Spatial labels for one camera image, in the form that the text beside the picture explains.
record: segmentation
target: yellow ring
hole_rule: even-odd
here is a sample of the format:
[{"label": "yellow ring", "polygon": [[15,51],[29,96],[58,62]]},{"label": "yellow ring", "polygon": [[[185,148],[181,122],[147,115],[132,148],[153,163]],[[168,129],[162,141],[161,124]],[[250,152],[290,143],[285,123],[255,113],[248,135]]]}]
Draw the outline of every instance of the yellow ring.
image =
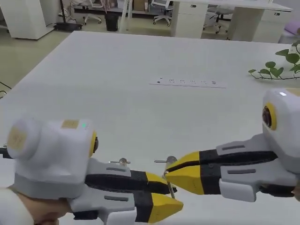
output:
[{"label": "yellow ring", "polygon": [[94,145],[95,145],[96,137],[97,137],[97,133],[94,131],[92,139],[90,141],[90,157],[92,157],[92,155],[94,154]]},{"label": "yellow ring", "polygon": [[270,127],[271,130],[276,130],[277,127],[277,119],[276,119],[276,111],[275,111],[275,106],[268,102],[266,104],[266,107],[269,109],[270,115],[271,115],[271,120],[272,120],[272,125]]}]

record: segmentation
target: power strip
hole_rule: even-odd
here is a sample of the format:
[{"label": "power strip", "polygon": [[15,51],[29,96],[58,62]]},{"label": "power strip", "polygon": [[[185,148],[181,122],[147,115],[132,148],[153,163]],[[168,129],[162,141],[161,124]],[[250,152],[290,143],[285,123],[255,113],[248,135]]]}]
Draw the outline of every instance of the power strip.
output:
[{"label": "power strip", "polygon": [[163,86],[184,86],[184,87],[199,87],[199,88],[226,88],[226,85],[216,81],[201,81],[201,80],[184,80],[184,79],[165,79],[158,78],[151,82],[152,85]]}]

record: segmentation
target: metal screw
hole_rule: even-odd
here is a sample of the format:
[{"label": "metal screw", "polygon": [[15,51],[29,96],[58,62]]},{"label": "metal screw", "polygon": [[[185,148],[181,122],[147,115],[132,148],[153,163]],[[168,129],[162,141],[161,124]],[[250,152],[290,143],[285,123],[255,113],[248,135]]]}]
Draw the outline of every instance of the metal screw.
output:
[{"label": "metal screw", "polygon": [[[175,156],[169,156],[167,158],[167,160],[154,160],[155,163],[166,163],[166,165],[165,165],[165,171],[164,171],[164,175],[163,175],[164,179],[165,179],[165,175],[167,173],[169,173],[166,169],[169,167],[169,165],[171,165],[172,163],[174,163],[176,161],[177,161],[177,158]],[[167,185],[168,185],[171,197],[175,199],[175,194],[174,194],[174,191],[173,191],[172,184],[167,181]]]},{"label": "metal screw", "polygon": [[109,163],[119,163],[120,165],[126,166],[127,164],[130,164],[129,161],[125,158],[120,158],[119,161],[109,161]]}]

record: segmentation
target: trash can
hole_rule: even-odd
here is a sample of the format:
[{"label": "trash can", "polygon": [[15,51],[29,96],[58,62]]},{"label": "trash can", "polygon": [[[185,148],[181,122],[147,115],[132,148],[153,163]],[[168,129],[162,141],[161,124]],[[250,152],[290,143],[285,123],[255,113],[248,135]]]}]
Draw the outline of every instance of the trash can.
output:
[{"label": "trash can", "polygon": [[119,15],[116,13],[109,13],[105,15],[106,30],[117,31],[118,30]]}]

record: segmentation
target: white motor housing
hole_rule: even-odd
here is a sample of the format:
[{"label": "white motor housing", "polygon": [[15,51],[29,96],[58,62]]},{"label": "white motor housing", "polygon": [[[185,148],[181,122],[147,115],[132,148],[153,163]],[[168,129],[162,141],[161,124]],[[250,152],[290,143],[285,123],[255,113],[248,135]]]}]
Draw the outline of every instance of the white motor housing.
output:
[{"label": "white motor housing", "polygon": [[77,197],[97,147],[90,120],[19,119],[7,140],[8,153],[15,159],[14,187],[36,198]]},{"label": "white motor housing", "polygon": [[300,89],[271,89],[263,98],[263,134],[284,168],[300,173]]}]

